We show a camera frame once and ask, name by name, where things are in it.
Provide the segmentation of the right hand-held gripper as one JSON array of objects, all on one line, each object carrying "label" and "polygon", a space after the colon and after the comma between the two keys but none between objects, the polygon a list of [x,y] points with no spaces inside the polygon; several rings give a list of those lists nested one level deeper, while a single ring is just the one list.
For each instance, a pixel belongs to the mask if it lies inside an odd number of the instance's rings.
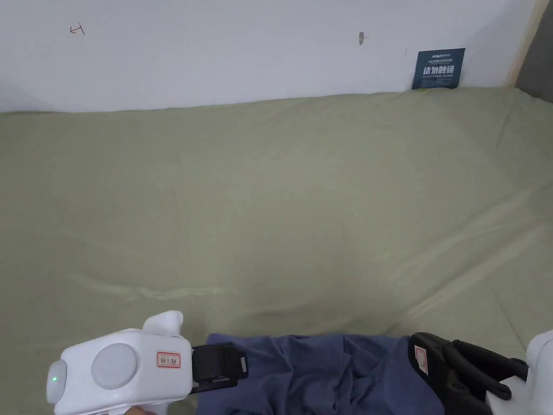
[{"label": "right hand-held gripper", "polygon": [[425,382],[444,414],[552,414],[551,330],[531,340],[527,363],[428,332],[410,340],[427,350]]}]

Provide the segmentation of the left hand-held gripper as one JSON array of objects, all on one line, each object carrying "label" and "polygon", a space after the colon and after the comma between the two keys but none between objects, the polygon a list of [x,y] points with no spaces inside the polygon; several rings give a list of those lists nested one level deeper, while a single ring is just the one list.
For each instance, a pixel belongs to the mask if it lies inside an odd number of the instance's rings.
[{"label": "left hand-held gripper", "polygon": [[180,311],[70,346],[53,362],[46,399],[55,414],[123,414],[133,406],[166,414],[190,394],[236,387],[249,374],[233,343],[195,346],[184,338]]}]

